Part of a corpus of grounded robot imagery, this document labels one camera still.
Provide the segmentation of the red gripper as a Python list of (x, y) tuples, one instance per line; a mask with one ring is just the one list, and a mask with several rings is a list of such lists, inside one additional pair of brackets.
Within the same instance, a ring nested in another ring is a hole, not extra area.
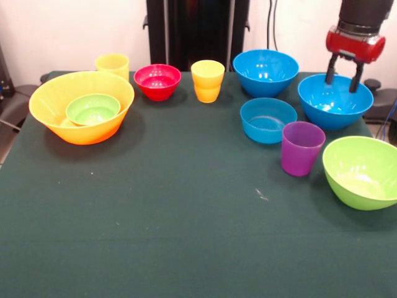
[(332, 26), (326, 36), (326, 48), (332, 53), (328, 64), (325, 83), (332, 84), (335, 64), (338, 57), (353, 60), (356, 64), (355, 76), (352, 78), (349, 92), (356, 93), (364, 71), (364, 63), (378, 60), (385, 47), (386, 38), (381, 35), (349, 35)]

